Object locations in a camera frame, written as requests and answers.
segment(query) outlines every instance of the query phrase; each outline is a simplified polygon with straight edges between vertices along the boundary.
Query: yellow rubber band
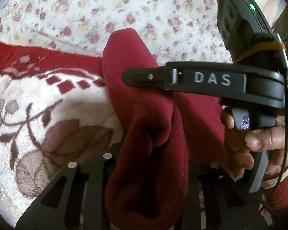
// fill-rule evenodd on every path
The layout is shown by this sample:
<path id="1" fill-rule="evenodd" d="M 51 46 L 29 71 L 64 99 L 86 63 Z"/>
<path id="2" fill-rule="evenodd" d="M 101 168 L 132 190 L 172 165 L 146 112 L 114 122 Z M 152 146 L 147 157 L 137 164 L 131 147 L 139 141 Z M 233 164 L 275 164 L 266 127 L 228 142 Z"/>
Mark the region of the yellow rubber band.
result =
<path id="1" fill-rule="evenodd" d="M 281 50 L 286 50 L 286 47 L 284 43 L 280 43 L 276 41 L 259 42 L 253 45 L 250 49 L 244 51 L 236 61 L 239 62 L 253 55 L 254 53 L 257 53 L 259 51 L 265 51 L 265 50 L 281 51 Z"/>

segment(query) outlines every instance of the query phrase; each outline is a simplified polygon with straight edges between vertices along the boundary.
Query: silver bolt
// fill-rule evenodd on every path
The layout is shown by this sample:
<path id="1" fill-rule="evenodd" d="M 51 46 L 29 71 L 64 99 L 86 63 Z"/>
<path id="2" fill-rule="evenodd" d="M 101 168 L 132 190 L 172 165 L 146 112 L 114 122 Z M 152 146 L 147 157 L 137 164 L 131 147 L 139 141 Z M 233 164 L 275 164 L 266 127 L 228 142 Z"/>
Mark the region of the silver bolt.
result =
<path id="1" fill-rule="evenodd" d="M 213 162 L 210 164 L 210 167 L 212 167 L 213 169 L 217 169 L 219 167 L 219 164 L 216 162 Z"/>
<path id="2" fill-rule="evenodd" d="M 76 162 L 70 162 L 67 166 L 68 166 L 68 168 L 73 169 L 74 167 L 77 166 L 77 163 Z"/>
<path id="3" fill-rule="evenodd" d="M 112 154 L 111 153 L 105 153 L 104 155 L 103 155 L 103 157 L 105 158 L 105 159 L 111 159 L 112 158 Z"/>

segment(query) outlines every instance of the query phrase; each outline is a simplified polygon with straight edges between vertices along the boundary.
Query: bracelet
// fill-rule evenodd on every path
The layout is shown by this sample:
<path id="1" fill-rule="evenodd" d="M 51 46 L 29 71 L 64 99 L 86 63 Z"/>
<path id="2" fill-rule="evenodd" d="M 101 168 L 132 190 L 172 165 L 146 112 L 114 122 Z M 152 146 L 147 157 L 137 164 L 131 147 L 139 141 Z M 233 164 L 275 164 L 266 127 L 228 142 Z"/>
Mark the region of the bracelet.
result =
<path id="1" fill-rule="evenodd" d="M 288 176 L 288 166 L 285 168 L 284 170 L 284 173 L 282 175 L 282 179 L 280 180 L 281 182 L 283 180 L 285 180 L 285 178 Z M 261 186 L 263 187 L 263 189 L 269 189 L 269 188 L 272 188 L 276 185 L 277 183 L 277 180 L 278 180 L 278 177 L 277 178 L 274 178 L 274 179 L 271 179 L 271 180 L 263 180 L 261 182 Z"/>

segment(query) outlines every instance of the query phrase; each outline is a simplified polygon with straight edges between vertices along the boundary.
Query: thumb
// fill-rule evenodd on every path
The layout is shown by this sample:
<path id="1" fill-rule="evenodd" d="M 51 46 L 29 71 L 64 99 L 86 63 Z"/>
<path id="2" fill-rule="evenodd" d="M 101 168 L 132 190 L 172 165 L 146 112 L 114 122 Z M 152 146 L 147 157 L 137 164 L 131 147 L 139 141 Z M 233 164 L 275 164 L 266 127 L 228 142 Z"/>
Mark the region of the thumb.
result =
<path id="1" fill-rule="evenodd" d="M 276 150 L 285 146 L 285 128 L 275 126 L 246 134 L 245 143 L 250 151 Z"/>

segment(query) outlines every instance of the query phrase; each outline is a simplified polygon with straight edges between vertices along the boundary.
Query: leaf pattern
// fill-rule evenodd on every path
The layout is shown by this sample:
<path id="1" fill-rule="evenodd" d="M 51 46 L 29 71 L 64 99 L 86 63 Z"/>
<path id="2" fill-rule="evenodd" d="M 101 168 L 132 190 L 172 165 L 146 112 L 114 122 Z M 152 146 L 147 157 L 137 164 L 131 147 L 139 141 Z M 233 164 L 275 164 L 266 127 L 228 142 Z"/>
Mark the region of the leaf pattern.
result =
<path id="1" fill-rule="evenodd" d="M 4 99 L 0 99 L 0 110 L 3 109 L 4 103 L 5 103 L 5 100 Z"/>
<path id="2" fill-rule="evenodd" d="M 48 129 L 41 150 L 58 166 L 83 163 L 109 149 L 113 130 L 102 126 L 79 127 L 78 120 L 64 120 Z"/>
<path id="3" fill-rule="evenodd" d="M 30 122 L 29 122 L 31 108 L 32 108 L 32 103 L 30 103 L 30 104 L 27 106 L 27 108 L 26 108 L 27 127 L 28 127 L 29 137 L 30 137 L 32 143 L 33 143 L 37 148 L 39 148 L 39 147 L 40 147 L 40 144 L 39 144 L 39 142 L 37 141 L 36 137 L 34 136 L 34 134 L 33 134 L 33 132 L 32 132 L 32 129 L 31 129 Z"/>
<path id="4" fill-rule="evenodd" d="M 11 100 L 5 106 L 5 110 L 9 114 L 14 114 L 18 109 L 19 109 L 19 106 L 16 100 Z"/>
<path id="5" fill-rule="evenodd" d="M 0 136 L 0 142 L 2 142 L 2 143 L 7 143 L 7 142 L 9 142 L 9 141 L 11 141 L 12 140 L 12 138 L 15 136 L 15 132 L 14 133 L 5 133 L 5 134 L 2 134 L 1 136 Z"/>
<path id="6" fill-rule="evenodd" d="M 51 120 L 51 111 L 47 110 L 42 116 L 42 123 L 44 128 L 49 124 L 50 120 Z"/>
<path id="7" fill-rule="evenodd" d="M 17 186 L 25 197 L 34 199 L 58 171 L 59 167 L 44 157 L 40 150 L 33 150 L 17 163 Z"/>
<path id="8" fill-rule="evenodd" d="M 10 168 L 14 170 L 15 161 L 18 157 L 18 147 L 16 141 L 14 140 L 11 144 L 11 158 L 10 158 Z"/>

